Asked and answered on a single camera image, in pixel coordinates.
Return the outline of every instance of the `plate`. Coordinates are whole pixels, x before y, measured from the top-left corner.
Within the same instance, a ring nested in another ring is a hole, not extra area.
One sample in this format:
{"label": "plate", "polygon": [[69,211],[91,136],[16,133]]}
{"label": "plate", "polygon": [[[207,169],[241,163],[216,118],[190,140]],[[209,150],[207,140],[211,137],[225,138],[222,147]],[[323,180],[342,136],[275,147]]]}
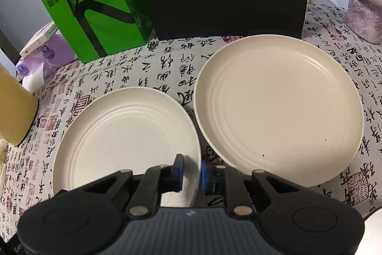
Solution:
{"label": "plate", "polygon": [[380,255],[382,250],[382,209],[365,220],[365,233],[355,255]]}
{"label": "plate", "polygon": [[280,35],[219,49],[198,75],[194,109],[227,164],[305,187],[346,169],[364,129],[360,96],[344,69],[319,48]]}
{"label": "plate", "polygon": [[183,190],[162,195],[162,206],[190,206],[200,176],[200,145],[182,106],[155,89],[129,87],[86,107],[65,133],[54,161],[53,194],[121,169],[143,174],[185,157]]}

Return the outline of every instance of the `screw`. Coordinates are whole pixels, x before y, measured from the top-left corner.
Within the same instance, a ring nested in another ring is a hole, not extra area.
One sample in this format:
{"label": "screw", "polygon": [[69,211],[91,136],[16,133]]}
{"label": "screw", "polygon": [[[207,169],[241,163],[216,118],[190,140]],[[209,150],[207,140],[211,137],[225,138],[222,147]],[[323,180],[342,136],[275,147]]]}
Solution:
{"label": "screw", "polygon": [[134,216],[143,216],[143,215],[146,215],[148,213],[148,209],[147,207],[143,206],[143,205],[136,205],[136,206],[133,206],[129,212],[131,215],[134,215]]}
{"label": "screw", "polygon": [[246,205],[239,205],[233,210],[233,212],[239,216],[248,216],[252,213],[252,211],[252,208]]}

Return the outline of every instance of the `yellow bottle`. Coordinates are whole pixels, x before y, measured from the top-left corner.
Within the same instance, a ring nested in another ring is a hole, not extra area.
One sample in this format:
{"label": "yellow bottle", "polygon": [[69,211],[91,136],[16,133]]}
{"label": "yellow bottle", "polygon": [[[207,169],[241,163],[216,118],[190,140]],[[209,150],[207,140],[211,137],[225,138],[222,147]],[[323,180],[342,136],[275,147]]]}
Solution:
{"label": "yellow bottle", "polygon": [[0,136],[13,146],[19,145],[37,108],[37,99],[0,64]]}

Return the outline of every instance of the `plate rim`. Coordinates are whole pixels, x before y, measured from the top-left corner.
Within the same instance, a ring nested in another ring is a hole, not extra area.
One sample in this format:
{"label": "plate rim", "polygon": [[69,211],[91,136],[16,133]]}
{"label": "plate rim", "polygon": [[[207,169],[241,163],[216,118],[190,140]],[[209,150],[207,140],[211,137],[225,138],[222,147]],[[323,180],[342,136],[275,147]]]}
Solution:
{"label": "plate rim", "polygon": [[85,107],[79,114],[78,116],[73,120],[73,122],[70,124],[68,130],[65,132],[64,136],[62,137],[58,147],[57,147],[57,152],[54,156],[54,160],[53,160],[53,169],[52,169],[52,196],[55,196],[54,194],[54,183],[53,183],[53,176],[54,176],[54,171],[55,171],[55,167],[56,167],[56,159],[57,159],[57,155],[58,155],[58,152],[60,150],[60,147],[61,147],[61,144],[62,142],[64,141],[66,135],[68,134],[68,131],[71,127],[71,125],[78,119],[78,117],[85,111],[85,109],[87,109],[88,107],[90,107],[92,104],[96,103],[98,100],[102,99],[103,97],[105,96],[108,96],[109,94],[112,94],[112,93],[115,93],[115,92],[121,92],[121,91],[124,91],[124,90],[132,90],[132,89],[146,89],[148,91],[155,91],[156,93],[160,93],[162,95],[165,95],[165,97],[167,97],[168,99],[170,99],[175,105],[177,105],[179,108],[181,108],[182,110],[182,113],[186,116],[187,120],[188,120],[188,123],[191,125],[191,128],[192,128],[192,131],[194,133],[194,138],[196,139],[196,145],[197,145],[197,159],[198,159],[198,164],[197,164],[197,169],[198,169],[198,177],[197,177],[197,186],[196,186],[196,190],[194,192],[194,195],[192,197],[192,200],[190,202],[190,206],[192,206],[195,202],[195,198],[196,198],[196,195],[198,193],[198,188],[199,188],[199,184],[200,184],[200,174],[201,174],[201,161],[202,161],[202,156],[201,156],[201,148],[200,148],[200,140],[199,140],[199,137],[198,137],[198,134],[197,134],[197,131],[196,131],[196,127],[194,125],[194,123],[192,122],[190,116],[187,114],[186,110],[183,108],[182,105],[180,105],[180,103],[175,100],[173,97],[169,96],[168,94],[162,92],[162,91],[159,91],[157,89],[154,89],[154,88],[149,88],[149,87],[137,87],[137,86],[132,86],[132,87],[125,87],[125,88],[121,88],[121,89],[116,89],[116,90],[113,90],[109,93],[106,93],[106,94],[103,94],[101,95],[99,98],[95,99],[92,103],[90,103],[87,107]]}
{"label": "plate rim", "polygon": [[[363,105],[362,105],[362,101],[361,101],[361,97],[360,97],[360,94],[359,92],[357,91],[357,88],[356,86],[354,85],[351,77],[347,74],[347,72],[344,70],[344,68],[337,63],[337,61],[335,61],[330,55],[328,55],[325,51],[321,50],[320,48],[318,48],[317,46],[315,46],[314,44],[311,44],[309,42],[306,42],[302,39],[298,39],[298,38],[294,38],[294,37],[290,37],[290,36],[285,36],[285,35],[277,35],[277,34],[260,34],[260,35],[252,35],[252,36],[247,36],[247,37],[243,37],[243,38],[240,38],[238,40],[235,40],[233,42],[230,42],[224,46],[222,46],[220,49],[218,49],[202,66],[202,68],[200,69],[200,72],[198,73],[198,76],[197,76],[197,79],[196,79],[196,82],[195,82],[195,87],[194,87],[194,112],[195,112],[195,117],[196,117],[196,122],[197,122],[197,125],[200,129],[200,131],[202,132],[204,138],[206,139],[206,141],[208,142],[208,144],[211,146],[211,148],[219,155],[220,158],[223,159],[223,161],[225,163],[227,163],[228,165],[230,165],[231,167],[234,167],[236,168],[237,170],[239,170],[241,172],[241,170],[234,164],[232,164],[230,161],[228,161],[226,159],[225,156],[221,155],[221,153],[218,151],[218,149],[216,148],[216,146],[212,143],[212,141],[210,140],[210,138],[207,136],[204,128],[202,127],[201,125],[201,122],[200,122],[200,118],[199,118],[199,114],[198,114],[198,111],[197,111],[197,97],[196,97],[196,94],[197,94],[197,86],[198,86],[198,83],[199,83],[199,80],[200,80],[200,77],[201,77],[201,74],[203,72],[203,70],[205,69],[205,67],[208,65],[208,63],[210,62],[210,60],[215,57],[221,50],[231,46],[232,44],[235,44],[239,41],[243,41],[243,40],[248,40],[248,39],[252,39],[252,38],[259,38],[259,37],[278,37],[278,38],[286,38],[287,40],[295,40],[295,41],[298,41],[298,42],[303,42],[304,44],[307,44],[309,45],[311,48],[314,48],[316,51],[318,50],[320,54],[324,55],[324,57],[329,60],[329,62],[331,62],[332,64],[334,64],[334,66],[336,66],[337,68],[340,68],[341,69],[341,72],[342,74],[345,74],[345,76],[350,79],[351,81],[351,88],[353,89],[353,91],[356,92],[356,94],[358,95],[358,103],[360,105],[360,109],[362,111],[362,132],[361,132],[361,137],[360,137],[360,140],[358,142],[358,146],[361,145],[362,143],[362,137],[363,137],[363,134],[364,134],[364,130],[365,130],[365,116],[363,114]],[[351,161],[350,163],[354,160],[355,156],[357,155],[357,152],[358,152],[358,149],[356,149],[356,151],[353,153],[352,157],[351,157]]]}

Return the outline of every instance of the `calligraphy tablecloth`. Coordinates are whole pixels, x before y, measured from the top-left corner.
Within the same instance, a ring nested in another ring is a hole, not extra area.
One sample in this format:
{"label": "calligraphy tablecloth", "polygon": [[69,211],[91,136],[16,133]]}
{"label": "calligraphy tablecloth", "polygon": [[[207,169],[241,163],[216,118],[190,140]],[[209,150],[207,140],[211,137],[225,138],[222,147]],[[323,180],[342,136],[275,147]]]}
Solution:
{"label": "calligraphy tablecloth", "polygon": [[[352,78],[364,107],[364,137],[349,167],[313,189],[354,206],[366,216],[382,205],[382,47],[356,36],[343,23],[344,13],[340,8],[308,5],[302,38],[331,55]],[[51,197],[58,144],[87,105],[119,88],[152,87],[179,101],[197,127],[192,103],[196,77],[214,52],[236,39],[228,36],[160,42],[153,36],[146,46],[60,68],[36,92],[39,111],[26,140],[8,150],[6,184],[0,199],[0,233],[4,239],[16,232],[18,219],[26,209]],[[202,152],[217,164],[219,158],[200,132],[199,138]]]}

